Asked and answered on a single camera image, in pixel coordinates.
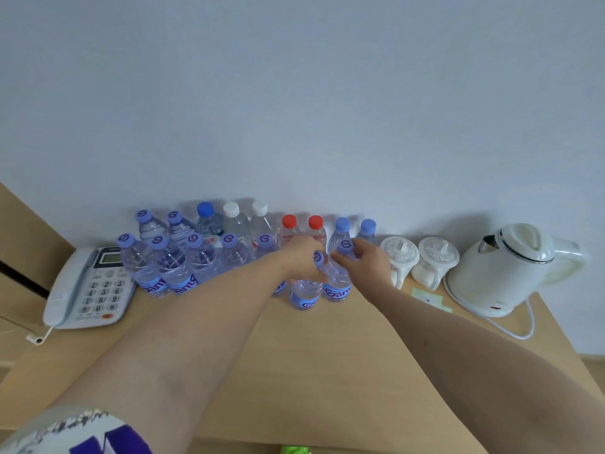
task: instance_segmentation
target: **person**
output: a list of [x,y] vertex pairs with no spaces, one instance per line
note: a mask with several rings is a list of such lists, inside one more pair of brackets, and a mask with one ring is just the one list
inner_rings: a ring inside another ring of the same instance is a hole
[[[353,243],[358,259],[332,258],[490,454],[604,451],[600,401],[532,352],[397,290],[386,253]],[[168,303],[0,452],[102,453],[109,443],[117,454],[185,453],[275,287],[286,278],[326,281],[313,260],[321,250],[312,237],[295,237]]]

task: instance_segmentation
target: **white bottle cap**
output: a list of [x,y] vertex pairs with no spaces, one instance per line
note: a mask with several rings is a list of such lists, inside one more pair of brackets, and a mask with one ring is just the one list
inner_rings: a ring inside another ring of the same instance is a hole
[[268,206],[266,202],[263,201],[254,201],[252,203],[252,210],[254,210],[254,214],[257,217],[263,217],[268,212]]
[[239,215],[239,205],[237,202],[227,202],[223,206],[223,212],[227,218],[235,218]]

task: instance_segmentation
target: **right hand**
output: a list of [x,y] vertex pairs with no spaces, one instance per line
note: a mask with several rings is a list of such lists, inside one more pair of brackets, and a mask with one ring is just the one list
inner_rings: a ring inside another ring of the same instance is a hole
[[358,259],[348,259],[337,251],[333,251],[330,256],[349,272],[353,285],[361,292],[364,288],[377,283],[393,285],[389,255],[367,240],[351,240],[355,245],[353,250]]

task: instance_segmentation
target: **right arm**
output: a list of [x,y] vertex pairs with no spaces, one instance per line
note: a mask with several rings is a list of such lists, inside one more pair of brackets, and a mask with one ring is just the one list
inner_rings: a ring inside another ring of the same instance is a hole
[[332,258],[490,454],[605,451],[605,405],[533,352],[397,290],[388,255],[353,242],[359,259]]

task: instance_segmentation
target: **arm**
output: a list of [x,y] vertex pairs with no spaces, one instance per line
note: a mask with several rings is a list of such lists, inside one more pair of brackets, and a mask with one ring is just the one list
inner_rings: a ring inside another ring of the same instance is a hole
[[312,237],[292,239],[179,296],[117,341],[53,406],[103,409],[154,454],[185,453],[276,286],[286,278],[323,282],[315,250],[322,245]]
[[393,287],[389,257],[354,239],[333,253],[391,323],[445,403],[490,454],[596,453],[605,406],[536,354]]

